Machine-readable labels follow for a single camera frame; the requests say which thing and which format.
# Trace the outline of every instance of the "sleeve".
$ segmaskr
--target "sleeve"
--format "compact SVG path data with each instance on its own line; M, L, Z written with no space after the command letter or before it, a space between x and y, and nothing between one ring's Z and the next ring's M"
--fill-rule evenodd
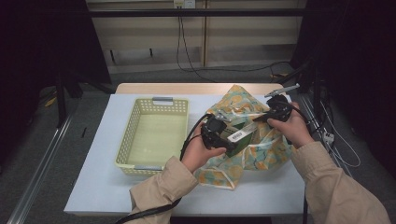
M291 160L315 223L390 223L382 203L338 168L320 142L300 147Z
M176 157L166 163L163 171L130 189L133 213L170 204L183 197L197 186L198 181ZM169 223L172 211L142 217L128 224Z

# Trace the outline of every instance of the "yellow plastic basket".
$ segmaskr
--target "yellow plastic basket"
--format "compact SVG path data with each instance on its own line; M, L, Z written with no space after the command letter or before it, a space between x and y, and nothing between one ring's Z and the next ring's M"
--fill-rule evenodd
M189 101L172 97L138 98L115 163L127 175L158 174L179 157L187 137Z

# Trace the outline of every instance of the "person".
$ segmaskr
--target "person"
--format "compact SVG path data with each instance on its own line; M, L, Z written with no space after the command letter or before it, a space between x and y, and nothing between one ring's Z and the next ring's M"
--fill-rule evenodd
M268 119L297 148L291 156L305 182L305 196L315 223L390 223L382 203L337 167L320 142L315 142L303 118L292 111L286 122ZM200 126L194 136L200 135ZM182 160L171 158L164 170L131 188L133 213L170 204L188 194L198 181L192 173L225 148L205 148L202 137L191 139ZM171 210L127 223L169 223Z

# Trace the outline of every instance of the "basket handle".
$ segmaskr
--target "basket handle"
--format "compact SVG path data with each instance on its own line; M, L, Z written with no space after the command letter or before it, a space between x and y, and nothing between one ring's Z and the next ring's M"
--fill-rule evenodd
M163 168L161 166L152 166L152 165L135 165L135 170L150 170L150 171L162 171Z
M152 103L154 105L173 105L173 97L154 96Z

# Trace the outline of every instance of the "patterned cloth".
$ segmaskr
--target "patterned cloth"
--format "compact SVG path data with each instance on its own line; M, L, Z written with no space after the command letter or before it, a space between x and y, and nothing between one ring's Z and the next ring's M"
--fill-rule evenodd
M233 85L207 113L221 113L231 121L228 126L242 128L268 110L244 88ZM236 155L228 157L223 154L212 158L194 173L201 185L235 189L244 170L268 170L290 158L294 147L288 144L281 132L271 129L267 123L257 122L257 126L253 134L241 140L247 140L247 143Z

